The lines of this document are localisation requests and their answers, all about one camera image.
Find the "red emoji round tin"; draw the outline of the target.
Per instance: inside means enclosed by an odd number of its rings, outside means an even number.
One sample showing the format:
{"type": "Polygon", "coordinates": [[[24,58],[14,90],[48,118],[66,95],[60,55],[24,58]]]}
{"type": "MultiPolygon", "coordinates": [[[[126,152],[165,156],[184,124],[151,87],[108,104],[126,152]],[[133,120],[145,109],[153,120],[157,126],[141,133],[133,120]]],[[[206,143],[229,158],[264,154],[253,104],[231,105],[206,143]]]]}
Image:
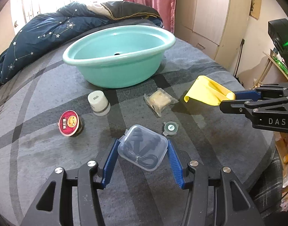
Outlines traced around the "red emoji round tin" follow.
{"type": "Polygon", "coordinates": [[[75,137],[83,130],[83,123],[74,110],[65,111],[58,121],[60,133],[65,137],[75,137]]]}

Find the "clear plastic earplug box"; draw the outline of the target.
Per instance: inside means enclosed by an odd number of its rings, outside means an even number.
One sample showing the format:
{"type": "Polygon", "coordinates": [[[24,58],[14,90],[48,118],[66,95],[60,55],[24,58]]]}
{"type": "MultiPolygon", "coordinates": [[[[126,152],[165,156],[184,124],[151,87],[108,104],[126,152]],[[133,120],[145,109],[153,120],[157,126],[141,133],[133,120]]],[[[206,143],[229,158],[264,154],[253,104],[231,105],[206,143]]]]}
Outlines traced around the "clear plastic earplug box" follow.
{"type": "Polygon", "coordinates": [[[145,171],[156,170],[168,148],[168,140],[139,124],[131,126],[119,139],[118,154],[145,171]]]}

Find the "small round grey cap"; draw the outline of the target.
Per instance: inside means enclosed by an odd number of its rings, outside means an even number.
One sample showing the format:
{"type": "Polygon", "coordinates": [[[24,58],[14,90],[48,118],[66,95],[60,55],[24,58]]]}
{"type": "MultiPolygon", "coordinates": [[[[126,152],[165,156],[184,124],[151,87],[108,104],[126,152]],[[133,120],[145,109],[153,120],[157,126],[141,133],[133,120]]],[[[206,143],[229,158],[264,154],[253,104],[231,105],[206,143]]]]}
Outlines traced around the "small round grey cap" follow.
{"type": "Polygon", "coordinates": [[[179,125],[174,121],[164,122],[163,135],[174,136],[178,132],[179,125]]]}

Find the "plastic-wrapped beige snack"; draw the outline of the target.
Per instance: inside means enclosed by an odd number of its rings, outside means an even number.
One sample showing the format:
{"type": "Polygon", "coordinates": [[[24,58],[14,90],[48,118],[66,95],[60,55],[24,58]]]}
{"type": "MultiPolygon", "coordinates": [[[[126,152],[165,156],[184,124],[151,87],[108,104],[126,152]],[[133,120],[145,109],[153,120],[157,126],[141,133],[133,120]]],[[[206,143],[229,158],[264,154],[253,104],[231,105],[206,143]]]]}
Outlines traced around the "plastic-wrapped beige snack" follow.
{"type": "Polygon", "coordinates": [[[168,106],[178,103],[178,100],[164,91],[162,88],[158,88],[151,95],[144,94],[144,101],[150,106],[156,114],[161,117],[161,112],[168,106]]]}

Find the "grey plaid bed sheet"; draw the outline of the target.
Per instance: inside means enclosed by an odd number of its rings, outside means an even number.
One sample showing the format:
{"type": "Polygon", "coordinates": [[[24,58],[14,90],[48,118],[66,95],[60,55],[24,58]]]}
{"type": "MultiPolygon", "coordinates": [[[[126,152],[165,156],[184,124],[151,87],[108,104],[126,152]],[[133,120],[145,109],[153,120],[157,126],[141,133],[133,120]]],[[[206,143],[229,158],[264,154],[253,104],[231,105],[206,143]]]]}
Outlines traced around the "grey plaid bed sheet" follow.
{"type": "Polygon", "coordinates": [[[258,209],[269,214],[282,190],[273,133],[253,129],[242,115],[223,114],[218,107],[183,100],[199,75],[230,90],[242,90],[231,73],[177,40],[150,79],[129,88],[105,90],[111,109],[98,117],[87,100],[95,87],[75,67],[63,63],[65,49],[56,47],[0,87],[0,214],[11,225],[21,223],[56,167],[74,169],[98,158],[112,139],[134,124],[162,133],[167,121],[179,125],[171,137],[179,149],[208,168],[229,166],[258,209]],[[178,100],[161,117],[144,101],[144,94],[151,95],[158,88],[178,100]],[[63,136],[58,128],[67,110],[74,110],[83,123],[75,137],[63,136]]]}

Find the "white cylindrical jar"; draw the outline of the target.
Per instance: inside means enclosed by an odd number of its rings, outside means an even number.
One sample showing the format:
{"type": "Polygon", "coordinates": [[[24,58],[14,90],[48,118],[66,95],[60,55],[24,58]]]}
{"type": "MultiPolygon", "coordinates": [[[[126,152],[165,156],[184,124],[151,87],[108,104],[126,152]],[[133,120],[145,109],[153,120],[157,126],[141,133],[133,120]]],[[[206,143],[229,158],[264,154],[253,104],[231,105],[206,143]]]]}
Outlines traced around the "white cylindrical jar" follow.
{"type": "Polygon", "coordinates": [[[88,102],[96,116],[105,116],[109,113],[111,105],[101,90],[96,90],[88,95],[88,102]]]}

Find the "beige wardrobe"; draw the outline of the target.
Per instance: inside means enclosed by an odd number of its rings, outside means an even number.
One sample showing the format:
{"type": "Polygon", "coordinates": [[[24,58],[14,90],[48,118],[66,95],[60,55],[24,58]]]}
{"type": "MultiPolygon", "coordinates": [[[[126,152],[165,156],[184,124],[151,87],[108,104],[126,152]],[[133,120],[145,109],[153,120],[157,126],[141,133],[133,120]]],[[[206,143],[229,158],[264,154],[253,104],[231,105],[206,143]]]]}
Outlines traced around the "beige wardrobe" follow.
{"type": "Polygon", "coordinates": [[[177,0],[175,36],[230,69],[244,37],[251,0],[177,0]]]}

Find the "turquoise plastic basin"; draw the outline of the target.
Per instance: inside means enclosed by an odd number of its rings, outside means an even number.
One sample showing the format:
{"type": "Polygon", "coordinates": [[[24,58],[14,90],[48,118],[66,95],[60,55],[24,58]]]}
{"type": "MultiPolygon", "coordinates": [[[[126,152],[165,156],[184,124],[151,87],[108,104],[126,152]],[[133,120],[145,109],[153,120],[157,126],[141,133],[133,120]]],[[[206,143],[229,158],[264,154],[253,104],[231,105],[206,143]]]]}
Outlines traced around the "turquoise plastic basin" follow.
{"type": "Polygon", "coordinates": [[[124,88],[150,78],[175,42],[171,32],[159,27],[112,27],[72,43],[63,53],[63,62],[75,66],[95,86],[124,88]]]}

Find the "navy star-patterned duvet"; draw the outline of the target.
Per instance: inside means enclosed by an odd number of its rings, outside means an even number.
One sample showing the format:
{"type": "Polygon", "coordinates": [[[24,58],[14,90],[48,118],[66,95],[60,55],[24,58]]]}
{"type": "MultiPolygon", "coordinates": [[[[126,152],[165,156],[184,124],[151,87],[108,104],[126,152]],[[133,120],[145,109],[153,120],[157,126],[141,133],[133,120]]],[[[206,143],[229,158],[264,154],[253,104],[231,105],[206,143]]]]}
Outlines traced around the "navy star-patterned duvet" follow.
{"type": "Polygon", "coordinates": [[[163,27],[156,9],[127,1],[89,5],[73,2],[56,12],[37,15],[18,31],[0,55],[0,86],[44,54],[86,31],[131,18],[148,19],[163,27]]]}

